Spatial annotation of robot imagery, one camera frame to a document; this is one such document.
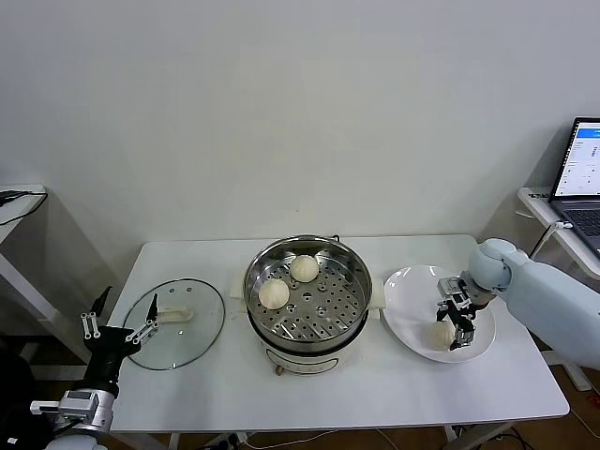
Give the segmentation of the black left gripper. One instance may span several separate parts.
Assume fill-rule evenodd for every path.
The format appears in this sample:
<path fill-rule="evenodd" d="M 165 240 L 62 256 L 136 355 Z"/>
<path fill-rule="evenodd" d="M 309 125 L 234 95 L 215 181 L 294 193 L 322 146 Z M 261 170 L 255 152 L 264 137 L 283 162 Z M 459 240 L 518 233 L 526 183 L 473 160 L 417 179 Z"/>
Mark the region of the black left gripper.
<path fill-rule="evenodd" d="M 123 360 L 141 349 L 158 330 L 158 295 L 155 293 L 146 319 L 134 330 L 99 324 L 101 315 L 112 286 L 107 286 L 93 302 L 88 312 L 81 314 L 84 344 L 91 352 L 91 358 L 83 375 L 84 389 L 97 389 L 104 392 L 118 392 L 118 378 Z"/>

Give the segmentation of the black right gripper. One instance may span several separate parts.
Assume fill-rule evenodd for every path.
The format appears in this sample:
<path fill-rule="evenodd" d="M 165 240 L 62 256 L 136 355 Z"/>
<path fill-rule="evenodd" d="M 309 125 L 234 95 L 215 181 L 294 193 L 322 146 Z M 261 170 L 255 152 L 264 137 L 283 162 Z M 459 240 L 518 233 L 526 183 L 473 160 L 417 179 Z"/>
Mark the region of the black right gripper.
<path fill-rule="evenodd" d="M 474 304 L 470 303 L 467 306 L 458 307 L 454 301 L 447 300 L 445 304 L 439 305 L 436 312 L 436 321 L 442 322 L 447 315 L 455 326 L 455 337 L 449 350 L 454 351 L 470 346 L 475 332 L 473 321 L 476 317 L 476 308 Z"/>

